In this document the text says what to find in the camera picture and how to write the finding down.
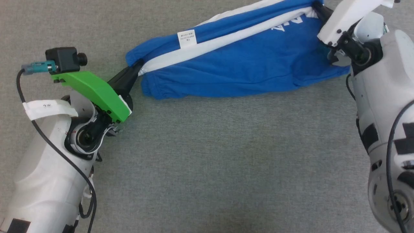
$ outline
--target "fabric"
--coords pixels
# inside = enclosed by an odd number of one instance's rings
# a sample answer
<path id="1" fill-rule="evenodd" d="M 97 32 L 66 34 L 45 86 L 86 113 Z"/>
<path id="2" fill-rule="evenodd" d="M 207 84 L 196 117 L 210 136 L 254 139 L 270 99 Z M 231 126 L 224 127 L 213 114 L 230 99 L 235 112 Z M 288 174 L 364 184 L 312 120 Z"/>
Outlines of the fabric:
<path id="1" fill-rule="evenodd" d="M 348 73 L 327 60 L 311 3 L 264 0 L 192 28 L 197 45 L 180 48 L 177 34 L 157 37 L 126 59 L 146 62 L 142 90 L 156 99 L 290 91 Z"/>

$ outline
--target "blue fabric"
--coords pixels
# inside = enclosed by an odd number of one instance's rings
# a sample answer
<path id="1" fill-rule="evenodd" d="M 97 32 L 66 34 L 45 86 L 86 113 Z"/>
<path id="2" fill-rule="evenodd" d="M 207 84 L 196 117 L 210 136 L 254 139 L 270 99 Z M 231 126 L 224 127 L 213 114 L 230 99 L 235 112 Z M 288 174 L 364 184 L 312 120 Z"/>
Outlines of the blue fabric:
<path id="1" fill-rule="evenodd" d="M 311 6 L 313 0 L 287 0 L 192 28 L 197 42 L 239 31 L 275 16 Z M 301 16 L 289 22 L 206 53 L 189 61 L 148 72 L 142 79 L 145 95 L 156 99 L 186 95 L 234 97 L 294 90 L 349 72 L 332 66 L 329 50 L 318 40 L 318 19 Z M 179 49 L 177 34 L 157 37 L 127 53 L 128 64 Z"/>

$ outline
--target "blue connector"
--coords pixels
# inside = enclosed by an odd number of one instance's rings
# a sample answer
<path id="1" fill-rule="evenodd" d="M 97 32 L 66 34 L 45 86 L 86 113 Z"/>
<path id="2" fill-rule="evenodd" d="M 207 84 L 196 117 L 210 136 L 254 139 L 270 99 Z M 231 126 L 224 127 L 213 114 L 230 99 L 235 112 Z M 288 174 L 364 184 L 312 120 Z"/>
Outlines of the blue connector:
<path id="1" fill-rule="evenodd" d="M 24 69 L 23 75 L 31 75 L 33 73 L 56 71 L 55 61 L 41 61 L 22 65 Z"/>

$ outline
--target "gray carpet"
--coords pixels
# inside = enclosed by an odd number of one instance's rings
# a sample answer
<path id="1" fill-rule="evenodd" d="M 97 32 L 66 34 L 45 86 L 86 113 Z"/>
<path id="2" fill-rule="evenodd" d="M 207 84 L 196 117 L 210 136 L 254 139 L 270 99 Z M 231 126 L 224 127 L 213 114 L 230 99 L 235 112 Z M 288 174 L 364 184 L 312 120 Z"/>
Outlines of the gray carpet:
<path id="1" fill-rule="evenodd" d="M 15 90 L 21 64 L 75 46 L 88 56 L 85 69 L 108 80 L 134 46 L 253 2 L 1 1 L 0 218 L 35 133 Z M 413 2 L 379 12 L 414 36 Z M 47 74 L 24 77 L 22 87 L 29 100 L 69 90 Z M 96 165 L 93 232 L 385 232 L 368 205 L 369 159 L 344 77 L 243 98 L 156 101 L 138 85 L 132 96 L 134 114 L 106 138 Z"/>

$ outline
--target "black cable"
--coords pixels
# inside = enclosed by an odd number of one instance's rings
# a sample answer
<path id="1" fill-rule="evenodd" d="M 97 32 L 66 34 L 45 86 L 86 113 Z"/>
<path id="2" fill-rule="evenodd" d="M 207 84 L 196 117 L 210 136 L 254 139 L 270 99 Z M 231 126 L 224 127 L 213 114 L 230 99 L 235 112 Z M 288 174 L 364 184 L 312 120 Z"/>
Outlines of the black cable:
<path id="1" fill-rule="evenodd" d="M 405 229 L 404 223 L 402 222 L 400 213 L 398 212 L 397 204 L 394 199 L 394 189 L 392 188 L 392 178 L 391 178 L 391 148 L 392 143 L 394 142 L 394 134 L 395 129 L 397 128 L 398 122 L 400 121 L 402 115 L 405 113 L 407 109 L 409 109 L 412 105 L 414 105 L 414 100 L 412 100 L 410 103 L 408 103 L 402 110 L 398 113 L 397 117 L 394 120 L 394 123 L 391 127 L 390 136 L 388 138 L 388 144 L 387 144 L 387 157 L 386 157 L 386 175 L 387 175 L 387 185 L 388 185 L 388 192 L 390 194 L 391 204 L 394 207 L 394 213 L 395 217 L 397 218 L 398 225 L 400 226 L 402 233 L 407 233 L 407 230 Z"/>
<path id="2" fill-rule="evenodd" d="M 23 96 L 23 92 L 22 92 L 22 87 L 20 85 L 20 77 L 22 75 L 22 73 L 24 72 L 24 69 L 21 69 L 16 77 L 16 87 L 17 87 L 17 92 L 19 93 L 19 97 L 20 100 L 22 101 L 22 103 L 25 103 L 26 100 L 24 99 Z M 76 164 L 74 164 L 67 156 L 65 156 L 65 154 L 60 151 L 49 139 L 48 137 L 43 133 L 43 131 L 40 129 L 39 125 L 36 123 L 36 121 L 31 121 L 34 128 L 37 130 L 37 132 L 40 134 L 40 136 L 45 140 L 45 142 L 47 144 L 49 144 L 49 146 L 51 148 L 53 148 L 64 160 L 66 160 L 66 162 L 68 162 L 81 176 L 82 178 L 86 181 L 86 183 L 88 183 L 89 188 L 91 190 L 92 193 L 92 198 L 91 198 L 91 204 L 89 205 L 89 209 L 88 209 L 88 213 L 85 215 L 82 212 L 83 216 L 89 217 L 90 213 L 91 213 L 91 209 L 93 209 L 92 211 L 92 215 L 91 215 L 91 220 L 89 222 L 89 228 L 88 228 L 88 233 L 91 232 L 92 230 L 92 225 L 94 223 L 94 219 L 95 219 L 95 213 L 96 213 L 96 206 L 97 206 L 97 200 L 96 200 L 96 192 L 94 189 L 94 186 L 92 185 L 91 181 L 89 180 L 89 178 L 79 169 L 78 166 L 76 166 Z"/>
<path id="3" fill-rule="evenodd" d="M 355 100 L 355 95 L 352 93 L 351 88 L 349 87 L 349 77 L 351 76 L 351 74 L 348 74 L 347 79 L 345 80 L 345 83 L 347 84 L 347 89 L 349 94 L 352 96 L 352 98 Z"/>

